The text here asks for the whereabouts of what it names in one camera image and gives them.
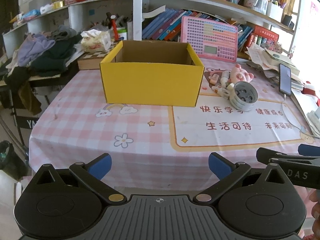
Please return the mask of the person right hand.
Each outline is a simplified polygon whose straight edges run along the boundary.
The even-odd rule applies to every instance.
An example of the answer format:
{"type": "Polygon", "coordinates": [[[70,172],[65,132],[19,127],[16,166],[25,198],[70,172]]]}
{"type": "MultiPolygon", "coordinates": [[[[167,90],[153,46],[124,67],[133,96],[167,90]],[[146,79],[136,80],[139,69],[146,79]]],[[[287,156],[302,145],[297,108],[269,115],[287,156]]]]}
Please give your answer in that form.
{"type": "Polygon", "coordinates": [[[311,215],[315,219],[312,225],[312,231],[313,231],[313,239],[320,240],[320,198],[319,198],[319,190],[314,191],[310,197],[310,201],[314,203],[314,206],[311,210],[311,215]]]}

